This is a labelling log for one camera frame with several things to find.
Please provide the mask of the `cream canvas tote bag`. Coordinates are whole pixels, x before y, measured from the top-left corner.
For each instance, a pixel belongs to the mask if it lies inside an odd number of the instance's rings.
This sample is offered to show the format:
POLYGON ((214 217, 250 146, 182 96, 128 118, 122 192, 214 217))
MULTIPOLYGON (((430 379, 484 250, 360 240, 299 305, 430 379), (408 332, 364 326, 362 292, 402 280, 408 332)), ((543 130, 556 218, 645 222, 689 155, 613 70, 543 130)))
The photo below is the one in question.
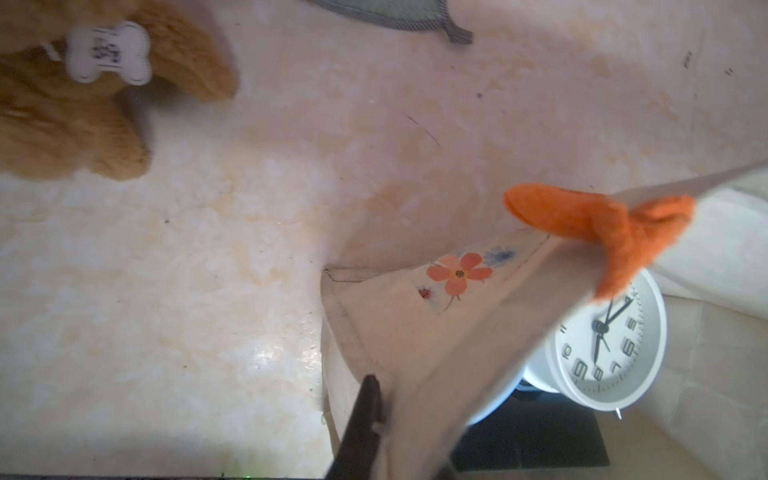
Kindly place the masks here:
POLYGON ((520 231, 417 267, 325 269, 324 390, 343 436, 364 377, 381 387, 371 479, 434 478, 566 316, 624 291, 689 237, 705 198, 766 170, 613 195, 520 184, 503 197, 520 231))

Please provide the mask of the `black rectangular alarm clock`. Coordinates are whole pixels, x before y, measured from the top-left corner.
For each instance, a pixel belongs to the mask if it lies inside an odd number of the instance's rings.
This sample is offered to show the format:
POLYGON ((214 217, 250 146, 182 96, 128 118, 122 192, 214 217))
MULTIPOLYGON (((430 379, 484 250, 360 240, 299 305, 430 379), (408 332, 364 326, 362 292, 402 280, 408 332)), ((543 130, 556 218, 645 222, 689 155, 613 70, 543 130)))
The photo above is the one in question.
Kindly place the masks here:
POLYGON ((610 465, 593 410, 560 394, 519 391, 467 429, 451 460, 461 472, 610 465))

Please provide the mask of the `white round alarm clock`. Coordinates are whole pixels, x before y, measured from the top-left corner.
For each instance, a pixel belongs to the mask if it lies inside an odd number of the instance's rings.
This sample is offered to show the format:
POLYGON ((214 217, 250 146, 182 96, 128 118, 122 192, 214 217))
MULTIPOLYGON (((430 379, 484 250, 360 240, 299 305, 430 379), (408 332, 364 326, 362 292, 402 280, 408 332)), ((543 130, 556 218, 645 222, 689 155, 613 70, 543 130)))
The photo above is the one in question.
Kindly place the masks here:
POLYGON ((620 411, 650 389, 667 340, 661 291, 643 269, 611 300, 566 316, 529 358, 523 380, 596 411, 620 411))

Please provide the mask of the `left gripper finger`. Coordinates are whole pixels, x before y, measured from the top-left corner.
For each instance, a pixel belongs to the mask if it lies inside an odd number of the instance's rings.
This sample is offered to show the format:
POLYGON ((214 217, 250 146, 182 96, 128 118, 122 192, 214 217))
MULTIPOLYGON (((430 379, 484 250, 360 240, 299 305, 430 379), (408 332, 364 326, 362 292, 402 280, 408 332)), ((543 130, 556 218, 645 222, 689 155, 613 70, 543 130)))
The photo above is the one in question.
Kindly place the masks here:
POLYGON ((374 375, 364 377, 338 453, 326 480, 369 480, 372 478, 383 425, 381 387, 374 375))

